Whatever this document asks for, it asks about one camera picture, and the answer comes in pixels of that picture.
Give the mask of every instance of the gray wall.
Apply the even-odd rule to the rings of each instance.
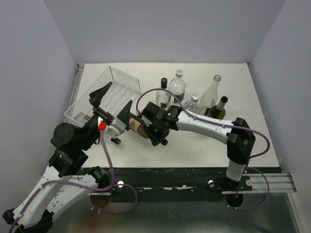
[[[78,63],[250,62],[285,0],[45,0]]]
[[[50,139],[64,118],[76,64],[42,0],[0,7],[0,214],[42,176]],[[0,219],[0,232],[8,232]]]
[[[311,229],[311,1],[287,0],[250,66],[281,166]]]

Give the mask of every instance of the white wire rack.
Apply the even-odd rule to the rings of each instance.
[[[132,100],[131,112],[136,112],[135,104],[140,96],[139,80],[113,67],[108,67],[90,88],[64,113],[66,119],[71,124],[82,127],[89,117],[93,115],[93,106],[89,103],[89,94],[104,87],[109,82],[113,83],[104,95],[100,107],[116,116],[128,101]]]

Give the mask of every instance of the green wine bottle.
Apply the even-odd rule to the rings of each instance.
[[[210,109],[208,113],[208,117],[222,120],[225,117],[225,104],[227,102],[228,102],[228,97],[223,96],[220,99],[219,103]]]

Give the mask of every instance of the white tabletop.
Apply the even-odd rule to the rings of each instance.
[[[78,88],[79,98],[108,67],[119,69],[139,79],[141,93],[159,87],[162,77],[170,81],[177,69],[183,70],[186,82],[184,101],[188,101],[193,93],[201,95],[209,86],[215,74],[222,80],[218,88],[218,97],[228,96],[224,120],[235,120],[241,117],[250,128],[258,130],[270,139],[269,131],[261,110],[254,84],[247,64],[168,64],[168,63],[110,63],[86,64]],[[155,93],[144,96],[139,103],[142,110],[145,105],[155,101]],[[252,154],[266,148],[266,142],[260,136]],[[153,147],[148,139],[139,137],[132,131],[125,132],[119,139],[122,143],[116,146],[107,142],[113,165],[115,167],[226,167],[228,158],[226,145],[212,138],[191,132],[171,131],[167,137],[168,145]],[[89,156],[83,167],[107,167],[104,151],[101,145],[93,145],[86,154]],[[276,153],[271,145],[263,156],[254,158],[250,166],[279,166]]]

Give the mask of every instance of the screw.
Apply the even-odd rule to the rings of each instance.
[[[253,182],[252,182],[251,180],[246,180],[245,183],[246,183],[246,185],[249,186],[249,187],[253,185]]]
[[[209,180],[208,181],[208,185],[209,185],[209,187],[214,187],[215,186],[215,183],[214,183],[214,181],[213,180]]]

